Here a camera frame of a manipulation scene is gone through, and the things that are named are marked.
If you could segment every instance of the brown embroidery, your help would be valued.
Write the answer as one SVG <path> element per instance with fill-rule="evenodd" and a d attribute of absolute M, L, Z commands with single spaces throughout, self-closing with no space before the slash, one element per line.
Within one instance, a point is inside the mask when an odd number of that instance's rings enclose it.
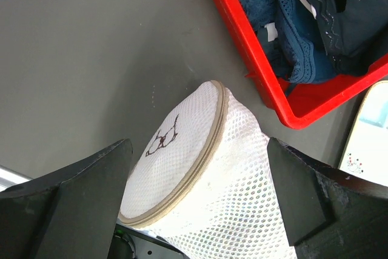
<path fill-rule="evenodd" d="M 145 153 L 146 157 L 154 154 L 157 150 L 161 148 L 166 148 L 169 144 L 171 144 L 175 140 L 176 136 L 178 135 L 178 133 L 176 132 L 176 122 L 178 120 L 178 117 L 179 115 L 176 116 L 174 125 L 171 127 L 171 129 L 167 131 L 167 133 L 164 136 L 159 136 L 161 132 L 161 130 L 159 130 L 159 132 L 156 134 L 155 140 L 152 142 L 151 146 Z"/>

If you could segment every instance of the gray floor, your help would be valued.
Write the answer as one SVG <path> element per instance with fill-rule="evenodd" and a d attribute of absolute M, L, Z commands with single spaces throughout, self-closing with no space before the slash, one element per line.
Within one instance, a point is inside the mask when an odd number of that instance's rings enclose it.
<path fill-rule="evenodd" d="M 138 158 L 169 111 L 209 79 L 266 134 L 329 164 L 360 102 L 305 130 L 284 127 L 244 78 L 212 0 L 0 0 L 0 57 L 0 164 L 33 178 L 122 137 Z"/>

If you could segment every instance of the laundry bag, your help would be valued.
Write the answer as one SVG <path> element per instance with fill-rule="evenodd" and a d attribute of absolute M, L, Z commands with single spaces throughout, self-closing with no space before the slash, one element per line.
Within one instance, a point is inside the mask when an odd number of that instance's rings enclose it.
<path fill-rule="evenodd" d="M 119 219 L 190 259 L 296 258 L 255 116 L 220 82 L 177 105 L 130 174 Z"/>

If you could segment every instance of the beige zipper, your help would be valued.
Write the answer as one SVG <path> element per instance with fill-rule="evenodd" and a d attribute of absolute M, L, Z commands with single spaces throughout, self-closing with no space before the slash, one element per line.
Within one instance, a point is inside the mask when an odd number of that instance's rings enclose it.
<path fill-rule="evenodd" d="M 126 225 L 135 229 L 147 227 L 167 215 L 187 194 L 205 171 L 215 150 L 217 149 L 224 131 L 225 118 L 229 97 L 226 88 L 219 81 L 212 81 L 218 89 L 218 100 L 215 119 L 206 139 L 205 146 L 199 153 L 192 167 L 185 174 L 178 185 L 160 203 L 135 218 L 126 218 L 119 213 L 119 219 Z"/>

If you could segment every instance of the red bin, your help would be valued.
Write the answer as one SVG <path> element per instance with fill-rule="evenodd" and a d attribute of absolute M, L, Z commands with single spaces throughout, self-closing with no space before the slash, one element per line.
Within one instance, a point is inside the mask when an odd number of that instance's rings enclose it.
<path fill-rule="evenodd" d="M 388 54 L 362 77 L 338 75 L 323 84 L 298 84 L 286 97 L 288 83 L 277 78 L 238 0 L 214 0 L 265 105 L 287 127 L 303 129 L 388 75 Z"/>

